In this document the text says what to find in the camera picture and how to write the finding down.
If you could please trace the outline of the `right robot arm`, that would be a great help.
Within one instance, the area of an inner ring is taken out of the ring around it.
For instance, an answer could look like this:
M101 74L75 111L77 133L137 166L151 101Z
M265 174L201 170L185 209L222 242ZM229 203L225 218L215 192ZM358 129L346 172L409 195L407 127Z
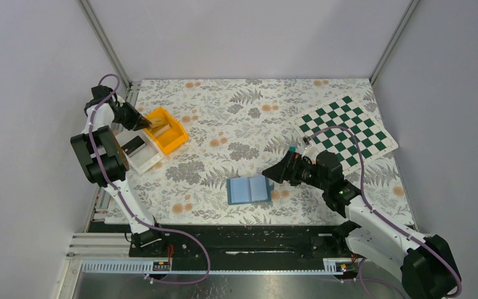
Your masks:
M334 153L323 151L313 163L287 151L262 175L276 183L320 189L328 208L346 219L335 233L347 249L392 274L411 298L451 298L461 291L448 243L439 235L426 236L372 208L364 191L344 178Z

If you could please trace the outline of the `blue card holder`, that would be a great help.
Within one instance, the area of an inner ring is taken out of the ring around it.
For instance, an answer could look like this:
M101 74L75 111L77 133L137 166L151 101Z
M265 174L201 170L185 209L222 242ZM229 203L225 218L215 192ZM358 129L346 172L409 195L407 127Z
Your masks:
M228 205L271 202L274 185L263 176L237 177L227 180Z

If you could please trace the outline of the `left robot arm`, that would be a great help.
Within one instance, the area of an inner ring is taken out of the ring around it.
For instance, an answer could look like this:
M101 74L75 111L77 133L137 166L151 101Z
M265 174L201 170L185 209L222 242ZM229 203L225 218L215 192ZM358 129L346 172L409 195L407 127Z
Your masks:
M130 103L107 86L92 87L93 95L84 108L87 122L84 130L70 139L70 144L89 182L105 190L123 210L131 229L133 249L151 255L164 253L166 241L155 217L134 195L126 177L129 161L114 135L111 124L118 123L129 131L149 128L146 119Z

